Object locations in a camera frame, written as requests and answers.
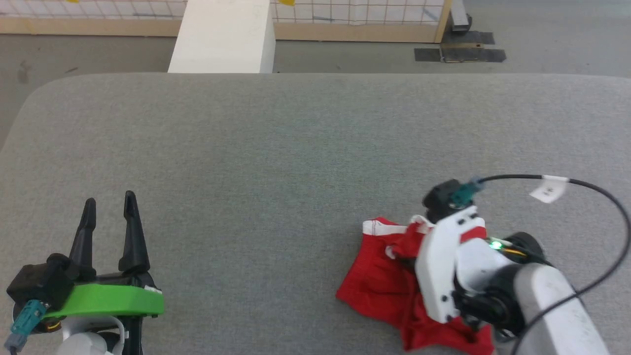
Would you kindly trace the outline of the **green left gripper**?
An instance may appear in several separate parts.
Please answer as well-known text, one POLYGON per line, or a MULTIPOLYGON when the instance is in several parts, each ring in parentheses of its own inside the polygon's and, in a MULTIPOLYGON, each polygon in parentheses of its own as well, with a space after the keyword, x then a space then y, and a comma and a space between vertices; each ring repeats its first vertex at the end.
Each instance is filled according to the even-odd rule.
POLYGON ((75 281, 92 282, 73 285, 61 306, 50 306, 43 316, 45 319, 157 317, 164 313, 164 295, 148 273, 148 250, 138 202, 131 190, 125 193, 123 216, 126 234, 123 256, 118 262, 118 270, 122 273, 97 276, 96 279, 96 270, 92 265, 96 201, 94 198, 86 200, 69 258, 75 281))

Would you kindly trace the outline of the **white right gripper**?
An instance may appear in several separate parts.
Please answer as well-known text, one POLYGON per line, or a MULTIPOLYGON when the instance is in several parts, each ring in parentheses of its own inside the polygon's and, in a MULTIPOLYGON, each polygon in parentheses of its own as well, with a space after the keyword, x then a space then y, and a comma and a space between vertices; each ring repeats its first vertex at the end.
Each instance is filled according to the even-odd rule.
POLYGON ((470 206, 435 223, 426 234, 418 253, 415 272, 426 314, 445 324, 458 317, 452 293, 455 291, 456 254, 463 234, 485 222, 478 208, 470 206))

